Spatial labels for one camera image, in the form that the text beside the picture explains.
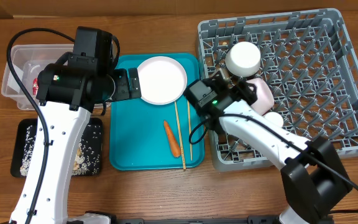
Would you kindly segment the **white upturned bowl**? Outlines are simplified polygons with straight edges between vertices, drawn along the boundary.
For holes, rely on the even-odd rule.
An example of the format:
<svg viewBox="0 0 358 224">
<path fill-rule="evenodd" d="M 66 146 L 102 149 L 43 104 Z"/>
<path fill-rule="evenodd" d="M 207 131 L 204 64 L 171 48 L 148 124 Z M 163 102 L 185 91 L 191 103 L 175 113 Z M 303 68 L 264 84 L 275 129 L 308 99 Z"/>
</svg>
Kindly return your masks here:
<svg viewBox="0 0 358 224">
<path fill-rule="evenodd" d="M 250 77 L 259 71 L 261 53 L 251 42 L 239 42 L 226 54 L 227 69 L 235 76 Z"/>
</svg>

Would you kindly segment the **large pink plate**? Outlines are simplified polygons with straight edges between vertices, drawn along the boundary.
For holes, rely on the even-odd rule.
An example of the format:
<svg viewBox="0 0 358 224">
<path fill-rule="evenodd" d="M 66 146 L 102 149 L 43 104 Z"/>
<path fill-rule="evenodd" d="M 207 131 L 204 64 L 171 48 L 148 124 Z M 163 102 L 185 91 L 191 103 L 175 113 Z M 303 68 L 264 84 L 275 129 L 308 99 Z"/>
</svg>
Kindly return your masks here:
<svg viewBox="0 0 358 224">
<path fill-rule="evenodd" d="M 182 96 L 187 86 L 184 67 L 166 56 L 151 57 L 138 67 L 141 98 L 153 105 L 167 105 Z"/>
</svg>

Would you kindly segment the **white paper cup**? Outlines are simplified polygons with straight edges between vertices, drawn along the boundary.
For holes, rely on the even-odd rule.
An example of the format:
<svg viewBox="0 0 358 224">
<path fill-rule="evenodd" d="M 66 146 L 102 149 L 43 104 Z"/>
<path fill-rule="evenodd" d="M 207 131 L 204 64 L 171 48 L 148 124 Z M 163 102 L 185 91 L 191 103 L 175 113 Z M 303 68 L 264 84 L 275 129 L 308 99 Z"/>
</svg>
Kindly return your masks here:
<svg viewBox="0 0 358 224">
<path fill-rule="evenodd" d="M 278 114 L 277 112 L 271 111 L 271 112 L 265 113 L 264 118 L 281 128 L 284 125 L 284 120 L 283 120 L 282 116 L 280 114 Z"/>
</svg>

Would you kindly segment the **orange carrot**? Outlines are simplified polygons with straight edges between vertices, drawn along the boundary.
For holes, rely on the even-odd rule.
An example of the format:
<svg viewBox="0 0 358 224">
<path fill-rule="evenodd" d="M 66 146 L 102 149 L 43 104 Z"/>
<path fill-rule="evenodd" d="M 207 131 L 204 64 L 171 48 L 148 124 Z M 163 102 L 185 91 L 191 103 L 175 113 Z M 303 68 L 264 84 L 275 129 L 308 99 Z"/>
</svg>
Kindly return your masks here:
<svg viewBox="0 0 358 224">
<path fill-rule="evenodd" d="M 181 156 L 181 150 L 180 150 L 180 147 L 177 143 L 177 140 L 173 134 L 173 131 L 170 127 L 170 125 L 168 124 L 167 121 L 163 121 L 163 126 L 164 126 L 164 129 L 165 129 L 165 133 L 167 135 L 167 139 L 168 139 L 168 143 L 169 143 L 169 146 L 170 146 L 170 150 L 171 150 L 171 153 L 173 155 L 173 157 L 175 158 L 178 158 Z"/>
</svg>

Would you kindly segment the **red snack wrapper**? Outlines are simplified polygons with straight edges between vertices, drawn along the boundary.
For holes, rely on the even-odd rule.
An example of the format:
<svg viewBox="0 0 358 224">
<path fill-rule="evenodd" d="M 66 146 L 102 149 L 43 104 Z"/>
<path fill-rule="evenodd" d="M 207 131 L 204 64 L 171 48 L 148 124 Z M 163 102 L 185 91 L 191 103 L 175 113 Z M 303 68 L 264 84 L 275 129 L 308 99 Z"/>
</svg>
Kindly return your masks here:
<svg viewBox="0 0 358 224">
<path fill-rule="evenodd" d="M 35 78 L 35 79 L 33 80 L 33 85 L 32 85 L 32 94 L 33 94 L 33 95 L 36 95 L 37 92 L 38 92 L 38 89 L 39 89 L 38 81 L 37 81 L 37 78 Z"/>
</svg>

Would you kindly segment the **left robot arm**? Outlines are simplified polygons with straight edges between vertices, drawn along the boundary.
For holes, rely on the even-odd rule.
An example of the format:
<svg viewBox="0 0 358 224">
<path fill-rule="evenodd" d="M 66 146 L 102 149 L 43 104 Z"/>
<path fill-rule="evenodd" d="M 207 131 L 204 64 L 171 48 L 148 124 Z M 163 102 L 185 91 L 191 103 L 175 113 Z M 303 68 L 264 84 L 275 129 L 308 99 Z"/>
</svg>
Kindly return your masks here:
<svg viewBox="0 0 358 224">
<path fill-rule="evenodd" d="M 64 103 L 40 107 L 33 155 L 10 223 L 114 223 L 115 216 L 89 212 L 68 218 L 67 198 L 76 148 L 91 113 Z"/>
</svg>

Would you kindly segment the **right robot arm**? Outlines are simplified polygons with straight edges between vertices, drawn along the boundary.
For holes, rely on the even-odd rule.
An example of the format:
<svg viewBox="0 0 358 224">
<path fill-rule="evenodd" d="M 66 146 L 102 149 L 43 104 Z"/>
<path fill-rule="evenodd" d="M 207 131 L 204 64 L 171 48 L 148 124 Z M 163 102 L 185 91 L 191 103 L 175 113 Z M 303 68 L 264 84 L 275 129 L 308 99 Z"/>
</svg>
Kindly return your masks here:
<svg viewBox="0 0 358 224">
<path fill-rule="evenodd" d="M 243 140 L 280 171 L 288 208 L 277 223 L 332 223 L 333 208 L 352 190 L 341 159 L 326 138 L 299 136 L 258 114 L 257 95 L 267 90 L 259 78 L 229 86 L 215 74 L 184 95 L 207 128 Z"/>
</svg>

